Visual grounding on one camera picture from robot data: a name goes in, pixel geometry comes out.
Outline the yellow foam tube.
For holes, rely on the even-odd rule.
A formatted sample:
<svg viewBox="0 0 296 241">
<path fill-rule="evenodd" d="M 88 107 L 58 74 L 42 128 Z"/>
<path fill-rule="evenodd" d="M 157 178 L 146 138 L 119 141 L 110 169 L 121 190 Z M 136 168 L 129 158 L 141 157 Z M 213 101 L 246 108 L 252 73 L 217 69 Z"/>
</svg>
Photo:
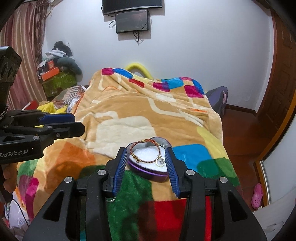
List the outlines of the yellow foam tube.
<svg viewBox="0 0 296 241">
<path fill-rule="evenodd" d="M 147 70 L 147 68 L 145 68 L 140 63 L 130 63 L 125 67 L 125 70 L 138 70 L 143 75 L 143 77 L 153 79 L 151 73 Z"/>
</svg>

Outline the pink clog shoe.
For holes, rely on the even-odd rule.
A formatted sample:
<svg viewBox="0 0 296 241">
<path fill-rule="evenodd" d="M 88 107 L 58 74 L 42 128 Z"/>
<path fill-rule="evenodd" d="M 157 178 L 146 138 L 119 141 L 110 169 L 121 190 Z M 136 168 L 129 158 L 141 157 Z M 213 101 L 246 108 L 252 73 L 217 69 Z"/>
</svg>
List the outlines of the pink clog shoe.
<svg viewBox="0 0 296 241">
<path fill-rule="evenodd" d="M 260 208 L 262 198 L 263 198 L 262 186 L 260 183 L 257 183 L 254 187 L 253 196 L 251 198 L 251 206 L 253 207 L 253 209 L 257 210 Z"/>
</svg>

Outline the orange box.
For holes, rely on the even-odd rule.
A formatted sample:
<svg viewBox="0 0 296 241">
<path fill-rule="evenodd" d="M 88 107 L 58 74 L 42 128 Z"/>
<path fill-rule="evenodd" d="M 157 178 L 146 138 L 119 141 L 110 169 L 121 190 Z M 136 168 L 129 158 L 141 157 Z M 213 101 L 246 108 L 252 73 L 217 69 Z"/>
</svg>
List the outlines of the orange box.
<svg viewBox="0 0 296 241">
<path fill-rule="evenodd" d="M 43 81 L 46 81 L 46 80 L 52 78 L 53 76 L 55 76 L 55 75 L 57 75 L 59 73 L 60 73 L 59 68 L 58 67 L 55 67 L 55 68 L 53 68 L 53 69 L 51 69 L 51 70 L 43 73 L 41 75 L 41 78 L 42 78 Z"/>
</svg>

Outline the colourful patchwork fleece blanket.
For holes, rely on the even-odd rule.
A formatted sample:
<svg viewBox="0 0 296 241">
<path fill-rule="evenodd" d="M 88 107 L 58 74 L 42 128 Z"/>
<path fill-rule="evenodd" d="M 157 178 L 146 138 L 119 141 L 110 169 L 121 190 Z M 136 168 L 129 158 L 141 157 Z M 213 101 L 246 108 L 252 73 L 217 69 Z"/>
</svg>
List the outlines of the colourful patchwork fleece blanket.
<svg viewBox="0 0 296 241">
<path fill-rule="evenodd" d="M 223 146 L 220 116 L 201 84 L 189 77 L 149 79 L 121 68 L 96 72 L 72 109 L 85 125 L 78 138 L 57 140 L 41 159 L 18 165 L 16 196 L 29 219 L 36 217 L 65 177 L 86 177 L 126 147 L 134 164 L 154 163 L 167 146 L 205 178 L 226 177 L 240 187 Z M 178 240 L 186 202 L 169 180 L 151 181 L 125 171 L 115 200 L 107 202 L 113 240 Z"/>
</svg>

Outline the white sliding door with hearts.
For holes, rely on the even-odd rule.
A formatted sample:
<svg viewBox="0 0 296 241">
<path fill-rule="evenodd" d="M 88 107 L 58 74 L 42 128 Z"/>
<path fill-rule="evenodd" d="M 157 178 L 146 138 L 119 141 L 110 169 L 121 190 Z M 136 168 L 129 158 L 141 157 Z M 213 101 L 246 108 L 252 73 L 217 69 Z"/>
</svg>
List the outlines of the white sliding door with hearts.
<svg viewBox="0 0 296 241">
<path fill-rule="evenodd" d="M 267 203 L 271 204 L 295 188 L 295 120 L 276 148 L 263 161 L 267 181 Z"/>
</svg>

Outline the grey purple backpack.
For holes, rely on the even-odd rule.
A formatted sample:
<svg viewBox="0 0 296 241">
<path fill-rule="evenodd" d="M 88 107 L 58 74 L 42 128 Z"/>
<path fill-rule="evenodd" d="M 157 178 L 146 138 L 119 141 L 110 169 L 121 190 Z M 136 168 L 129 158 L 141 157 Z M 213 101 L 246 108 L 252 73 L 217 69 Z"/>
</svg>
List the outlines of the grey purple backpack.
<svg viewBox="0 0 296 241">
<path fill-rule="evenodd" d="M 207 93 L 205 93 L 205 95 L 214 111 L 219 114 L 221 118 L 223 118 L 228 99 L 227 87 L 217 87 L 215 89 L 209 90 Z"/>
</svg>

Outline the black wall television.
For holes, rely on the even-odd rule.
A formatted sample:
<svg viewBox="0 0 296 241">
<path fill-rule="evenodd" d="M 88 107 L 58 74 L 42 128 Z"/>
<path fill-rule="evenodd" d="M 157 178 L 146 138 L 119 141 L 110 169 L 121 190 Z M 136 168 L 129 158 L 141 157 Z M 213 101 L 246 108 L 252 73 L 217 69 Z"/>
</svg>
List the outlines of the black wall television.
<svg viewBox="0 0 296 241">
<path fill-rule="evenodd" d="M 103 0 L 103 15 L 132 9 L 162 8 L 162 0 Z"/>
</svg>

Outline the brown wooden door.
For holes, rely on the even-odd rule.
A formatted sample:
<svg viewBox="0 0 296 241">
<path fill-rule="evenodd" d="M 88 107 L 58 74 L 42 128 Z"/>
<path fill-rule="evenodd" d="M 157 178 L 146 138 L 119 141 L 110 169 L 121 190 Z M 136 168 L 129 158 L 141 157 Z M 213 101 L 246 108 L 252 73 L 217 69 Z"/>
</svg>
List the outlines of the brown wooden door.
<svg viewBox="0 0 296 241">
<path fill-rule="evenodd" d="M 295 116 L 295 40 L 272 11 L 274 52 L 268 85 L 257 113 L 270 142 L 259 155 L 265 160 L 279 144 Z"/>
</svg>

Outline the small black wall monitor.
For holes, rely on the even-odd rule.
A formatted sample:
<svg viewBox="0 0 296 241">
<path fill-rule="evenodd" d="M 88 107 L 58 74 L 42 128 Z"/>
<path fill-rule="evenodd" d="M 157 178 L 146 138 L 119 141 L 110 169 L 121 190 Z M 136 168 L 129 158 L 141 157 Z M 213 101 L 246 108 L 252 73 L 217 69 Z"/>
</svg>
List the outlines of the small black wall monitor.
<svg viewBox="0 0 296 241">
<path fill-rule="evenodd" d="M 147 9 L 124 11 L 115 14 L 116 33 L 148 31 L 150 25 Z"/>
</svg>

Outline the striped patterned pillow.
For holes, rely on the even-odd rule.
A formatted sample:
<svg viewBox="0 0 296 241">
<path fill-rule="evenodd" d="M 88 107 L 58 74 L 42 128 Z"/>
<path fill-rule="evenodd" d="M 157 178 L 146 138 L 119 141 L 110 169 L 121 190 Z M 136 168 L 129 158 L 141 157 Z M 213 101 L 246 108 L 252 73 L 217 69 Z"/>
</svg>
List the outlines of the striped patterned pillow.
<svg viewBox="0 0 296 241">
<path fill-rule="evenodd" d="M 55 109 L 64 109 L 66 113 L 70 113 L 85 91 L 86 88 L 82 85 L 76 85 L 62 90 L 62 92 L 52 100 Z"/>
</svg>

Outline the yellow cloth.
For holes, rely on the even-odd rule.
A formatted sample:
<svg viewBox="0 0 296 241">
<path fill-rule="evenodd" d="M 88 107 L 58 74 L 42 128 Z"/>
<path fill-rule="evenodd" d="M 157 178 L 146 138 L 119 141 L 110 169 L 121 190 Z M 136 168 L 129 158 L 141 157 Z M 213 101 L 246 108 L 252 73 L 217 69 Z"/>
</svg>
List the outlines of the yellow cloth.
<svg viewBox="0 0 296 241">
<path fill-rule="evenodd" d="M 37 110 L 40 110 L 41 112 L 44 112 L 44 113 L 59 114 L 59 113 L 66 113 L 67 106 L 65 105 L 61 108 L 56 108 L 53 102 L 49 102 L 39 106 Z"/>
</svg>

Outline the purple heart-shaped tin box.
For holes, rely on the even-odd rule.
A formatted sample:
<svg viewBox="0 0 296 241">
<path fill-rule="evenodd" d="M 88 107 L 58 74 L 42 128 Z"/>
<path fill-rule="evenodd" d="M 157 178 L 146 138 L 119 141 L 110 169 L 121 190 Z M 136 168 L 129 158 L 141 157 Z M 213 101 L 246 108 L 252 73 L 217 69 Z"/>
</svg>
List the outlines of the purple heart-shaped tin box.
<svg viewBox="0 0 296 241">
<path fill-rule="evenodd" d="M 146 138 L 127 147 L 127 166 L 138 176 L 163 183 L 168 179 L 165 151 L 171 144 L 162 137 Z"/>
</svg>

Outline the pile of clothes and boxes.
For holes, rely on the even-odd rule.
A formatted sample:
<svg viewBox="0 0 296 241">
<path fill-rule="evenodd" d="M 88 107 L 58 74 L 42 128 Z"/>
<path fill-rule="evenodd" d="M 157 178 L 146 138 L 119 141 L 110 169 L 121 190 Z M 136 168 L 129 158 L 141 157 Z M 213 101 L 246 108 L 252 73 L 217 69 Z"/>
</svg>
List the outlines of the pile of clothes and boxes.
<svg viewBox="0 0 296 241">
<path fill-rule="evenodd" d="M 37 77 L 40 83 L 43 83 L 41 75 L 55 67 L 58 67 L 60 72 L 72 72 L 77 82 L 81 82 L 83 73 L 73 58 L 72 51 L 69 45 L 63 41 L 55 43 L 52 50 L 45 52 L 45 58 L 37 66 Z"/>
</svg>

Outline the green cardboard box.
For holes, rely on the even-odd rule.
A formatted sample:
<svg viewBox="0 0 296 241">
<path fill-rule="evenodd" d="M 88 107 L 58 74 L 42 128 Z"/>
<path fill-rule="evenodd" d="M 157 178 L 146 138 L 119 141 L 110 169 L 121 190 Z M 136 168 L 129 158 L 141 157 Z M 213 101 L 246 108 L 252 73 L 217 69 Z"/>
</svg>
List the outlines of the green cardboard box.
<svg viewBox="0 0 296 241">
<path fill-rule="evenodd" d="M 72 72 L 60 72 L 42 83 L 46 97 L 57 96 L 63 90 L 77 85 Z"/>
</svg>

